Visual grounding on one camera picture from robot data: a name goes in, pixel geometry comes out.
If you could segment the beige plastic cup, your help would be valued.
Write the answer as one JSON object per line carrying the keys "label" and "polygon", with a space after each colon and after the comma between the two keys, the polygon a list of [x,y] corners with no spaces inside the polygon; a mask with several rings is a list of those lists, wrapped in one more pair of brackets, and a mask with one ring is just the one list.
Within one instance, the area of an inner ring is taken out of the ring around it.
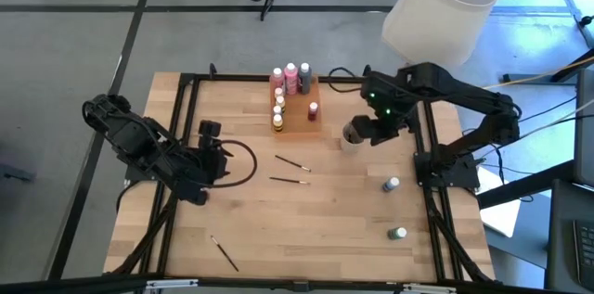
{"label": "beige plastic cup", "polygon": [[340,140],[341,150],[344,153],[356,153],[363,145],[365,139],[361,138],[355,127],[346,123],[342,128],[342,138]]}

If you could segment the thin black paintbrush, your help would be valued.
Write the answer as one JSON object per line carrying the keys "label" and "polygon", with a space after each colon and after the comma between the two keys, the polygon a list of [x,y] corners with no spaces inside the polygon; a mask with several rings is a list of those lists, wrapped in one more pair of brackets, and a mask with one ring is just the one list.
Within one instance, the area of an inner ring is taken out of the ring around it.
{"label": "thin black paintbrush", "polygon": [[275,155],[275,158],[276,158],[276,159],[279,159],[279,160],[282,160],[282,161],[284,161],[284,162],[287,162],[288,164],[290,164],[290,165],[292,165],[292,166],[295,166],[295,167],[297,167],[297,168],[299,168],[299,169],[301,169],[301,170],[304,170],[304,171],[306,171],[306,172],[309,172],[309,173],[311,172],[311,169],[310,169],[310,168],[308,168],[308,167],[305,167],[305,166],[303,166],[302,164],[300,164],[300,163],[297,163],[297,162],[295,162],[295,161],[292,161],[292,160],[289,160],[289,159],[283,158],[283,157],[281,157],[281,156],[279,156],[279,155]]}
{"label": "thin black paintbrush", "polygon": [[214,245],[219,249],[219,251],[223,254],[223,256],[225,257],[225,259],[229,262],[229,264],[231,265],[231,267],[236,271],[239,272],[239,268],[237,267],[237,265],[234,263],[234,261],[231,259],[231,257],[227,254],[226,250],[221,246],[221,244],[219,243],[219,241],[212,235],[210,235],[210,239],[211,241],[214,243]]}
{"label": "thin black paintbrush", "polygon": [[308,183],[308,182],[305,182],[305,181],[302,181],[302,180],[289,179],[289,178],[281,178],[281,177],[270,176],[269,179],[270,180],[273,180],[273,181],[284,182],[284,183],[299,184],[299,185],[310,185],[310,183]]}

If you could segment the large grey paint bottle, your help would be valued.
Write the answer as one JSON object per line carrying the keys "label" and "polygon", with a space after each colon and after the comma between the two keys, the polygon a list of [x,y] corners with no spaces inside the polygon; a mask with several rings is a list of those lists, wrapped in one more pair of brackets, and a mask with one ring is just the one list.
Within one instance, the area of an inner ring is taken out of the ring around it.
{"label": "large grey paint bottle", "polygon": [[310,93],[311,89],[312,71],[311,67],[307,62],[301,64],[298,70],[298,85],[299,91],[303,95]]}

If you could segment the large pink paint bottle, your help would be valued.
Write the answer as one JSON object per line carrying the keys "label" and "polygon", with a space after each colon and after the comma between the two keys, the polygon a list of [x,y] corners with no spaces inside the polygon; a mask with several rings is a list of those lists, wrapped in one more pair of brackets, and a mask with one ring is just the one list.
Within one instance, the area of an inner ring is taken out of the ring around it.
{"label": "large pink paint bottle", "polygon": [[298,69],[292,63],[288,63],[284,69],[285,93],[287,95],[296,95],[298,93]]}

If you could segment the large coral paint bottle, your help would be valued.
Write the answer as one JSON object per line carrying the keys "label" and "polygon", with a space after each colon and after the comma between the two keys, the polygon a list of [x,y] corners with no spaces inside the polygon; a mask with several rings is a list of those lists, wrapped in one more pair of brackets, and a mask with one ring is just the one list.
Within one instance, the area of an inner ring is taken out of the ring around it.
{"label": "large coral paint bottle", "polygon": [[280,87],[284,90],[284,95],[285,95],[285,75],[281,68],[273,69],[273,72],[270,76],[270,84],[272,86],[273,94],[274,94],[274,90],[277,87]]}

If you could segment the silver table lamp white shade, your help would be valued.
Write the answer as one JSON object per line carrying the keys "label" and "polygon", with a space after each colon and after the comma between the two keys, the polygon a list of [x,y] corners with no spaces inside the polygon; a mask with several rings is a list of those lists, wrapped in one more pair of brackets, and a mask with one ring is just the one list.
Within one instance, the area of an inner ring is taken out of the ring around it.
{"label": "silver table lamp white shade", "polygon": [[497,0],[397,0],[381,39],[410,64],[454,68],[471,56]]}

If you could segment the white board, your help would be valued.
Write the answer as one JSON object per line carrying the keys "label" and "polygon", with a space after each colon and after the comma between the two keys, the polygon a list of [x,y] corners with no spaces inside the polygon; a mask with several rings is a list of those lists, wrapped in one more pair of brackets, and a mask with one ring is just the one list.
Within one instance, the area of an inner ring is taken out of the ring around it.
{"label": "white board", "polygon": [[[503,185],[498,175],[489,172],[483,167],[478,168],[477,175],[480,183],[476,189],[477,196]],[[490,208],[481,209],[481,219],[490,229],[495,230],[503,236],[512,237],[520,207],[521,201],[516,199]]]}

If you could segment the black keyboard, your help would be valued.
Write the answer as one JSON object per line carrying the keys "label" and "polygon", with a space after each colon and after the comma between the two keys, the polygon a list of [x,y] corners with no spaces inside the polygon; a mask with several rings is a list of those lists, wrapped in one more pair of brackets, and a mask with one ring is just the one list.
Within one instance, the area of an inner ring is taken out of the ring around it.
{"label": "black keyboard", "polygon": [[594,223],[573,221],[578,282],[594,292]]}

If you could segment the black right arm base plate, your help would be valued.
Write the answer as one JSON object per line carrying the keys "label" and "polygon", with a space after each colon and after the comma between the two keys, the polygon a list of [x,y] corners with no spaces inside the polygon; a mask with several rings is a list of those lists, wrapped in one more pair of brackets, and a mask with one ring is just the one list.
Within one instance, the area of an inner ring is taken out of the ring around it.
{"label": "black right arm base plate", "polygon": [[413,156],[418,185],[424,187],[479,186],[477,165],[472,154],[450,160],[438,159],[432,152],[416,153]]}

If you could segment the silver metal bracket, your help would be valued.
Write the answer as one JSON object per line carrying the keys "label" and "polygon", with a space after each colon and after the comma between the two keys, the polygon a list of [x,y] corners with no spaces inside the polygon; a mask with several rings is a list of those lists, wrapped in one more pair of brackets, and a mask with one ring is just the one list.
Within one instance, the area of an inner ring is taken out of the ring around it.
{"label": "silver metal bracket", "polygon": [[404,284],[400,294],[458,294],[455,288],[436,285]]}
{"label": "silver metal bracket", "polygon": [[199,285],[198,279],[160,279],[149,280],[145,290],[164,290],[168,288],[192,288]]}

